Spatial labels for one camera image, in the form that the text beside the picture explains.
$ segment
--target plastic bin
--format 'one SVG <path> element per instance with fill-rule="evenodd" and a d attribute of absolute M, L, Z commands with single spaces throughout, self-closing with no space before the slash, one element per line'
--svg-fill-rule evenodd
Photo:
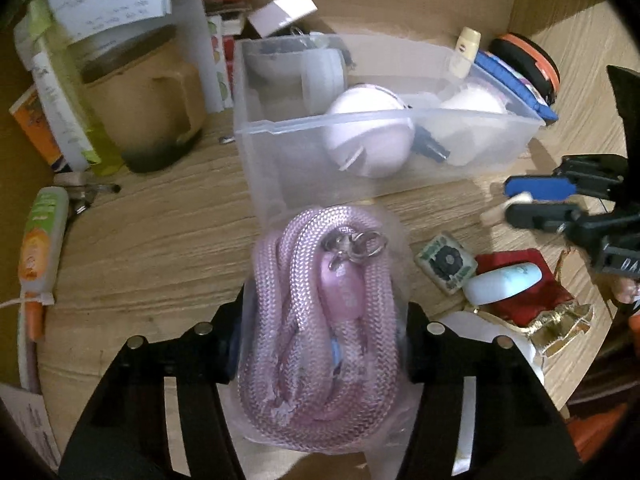
<path fill-rule="evenodd" d="M 411 108 L 349 114 L 309 112 L 305 103 L 306 51 L 335 49 L 344 60 L 347 87 L 368 83 L 398 95 Z M 239 41 L 234 56 L 234 131 L 255 213 L 267 227 L 309 205 L 329 206 L 391 192 L 502 171 L 526 150 L 544 123 L 508 88 L 475 65 L 465 80 L 450 62 L 453 50 L 389 36 L 284 36 Z M 481 80 L 497 92 L 507 113 L 440 108 L 442 101 Z M 325 92 L 336 91 L 331 85 Z M 320 99 L 331 102 L 331 95 Z M 445 162 L 411 153 L 385 178 L 357 176 L 331 158 L 327 128 L 357 121 L 405 118 L 447 150 Z"/>

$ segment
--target cup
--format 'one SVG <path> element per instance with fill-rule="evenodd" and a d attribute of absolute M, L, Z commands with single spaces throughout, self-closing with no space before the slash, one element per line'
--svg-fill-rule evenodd
<path fill-rule="evenodd" d="M 198 70 L 167 26 L 123 43 L 82 70 L 87 97 L 135 173 L 166 168 L 200 137 L 206 108 Z"/>

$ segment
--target yellow bottle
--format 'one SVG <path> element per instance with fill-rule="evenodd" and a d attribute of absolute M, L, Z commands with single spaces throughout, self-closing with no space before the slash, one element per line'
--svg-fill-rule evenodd
<path fill-rule="evenodd" d="M 68 52 L 64 31 L 56 23 L 49 1 L 31 0 L 29 16 L 35 53 L 33 78 L 52 133 L 56 139 L 65 137 L 59 144 L 76 145 L 95 174 L 115 173 L 124 162 L 102 121 L 82 97 L 78 68 Z"/>

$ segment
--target small white box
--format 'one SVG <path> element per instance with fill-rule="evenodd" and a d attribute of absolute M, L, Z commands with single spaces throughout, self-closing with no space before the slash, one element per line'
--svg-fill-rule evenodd
<path fill-rule="evenodd" d="M 249 14 L 248 19 L 258 34 L 266 38 L 316 10 L 318 8 L 312 0 L 273 0 Z"/>

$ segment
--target screw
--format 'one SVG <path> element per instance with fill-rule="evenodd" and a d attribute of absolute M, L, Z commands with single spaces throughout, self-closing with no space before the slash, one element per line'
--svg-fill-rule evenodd
<path fill-rule="evenodd" d="M 145 338 L 141 335 L 132 335 L 129 339 L 127 339 L 127 346 L 131 350 L 136 350 L 140 348 L 145 343 Z"/>
<path fill-rule="evenodd" d="M 495 338 L 495 342 L 498 343 L 498 346 L 500 348 L 504 348 L 505 350 L 513 348 L 513 339 L 511 339 L 509 336 L 499 335 L 497 338 Z"/>
<path fill-rule="evenodd" d="M 193 331 L 198 335 L 210 334 L 213 330 L 213 325 L 208 321 L 201 321 L 193 327 Z"/>
<path fill-rule="evenodd" d="M 442 323 L 429 323 L 427 325 L 427 332 L 431 335 L 442 335 L 445 333 L 445 328 Z"/>

